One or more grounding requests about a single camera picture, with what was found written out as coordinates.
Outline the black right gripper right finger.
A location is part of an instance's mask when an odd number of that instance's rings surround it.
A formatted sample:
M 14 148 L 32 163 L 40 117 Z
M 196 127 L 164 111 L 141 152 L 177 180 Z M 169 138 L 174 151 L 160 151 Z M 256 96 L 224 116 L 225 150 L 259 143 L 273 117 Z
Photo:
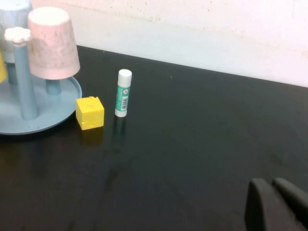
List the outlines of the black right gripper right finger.
M 275 178 L 272 185 L 279 192 L 297 219 L 308 223 L 308 193 L 283 178 Z

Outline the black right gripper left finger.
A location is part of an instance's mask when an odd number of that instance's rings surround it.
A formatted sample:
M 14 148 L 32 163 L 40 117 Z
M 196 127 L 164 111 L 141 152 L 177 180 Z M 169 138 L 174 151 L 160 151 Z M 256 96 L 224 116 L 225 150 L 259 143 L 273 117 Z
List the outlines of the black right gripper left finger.
M 261 178 L 249 182 L 244 214 L 247 231 L 306 231 L 271 183 Z

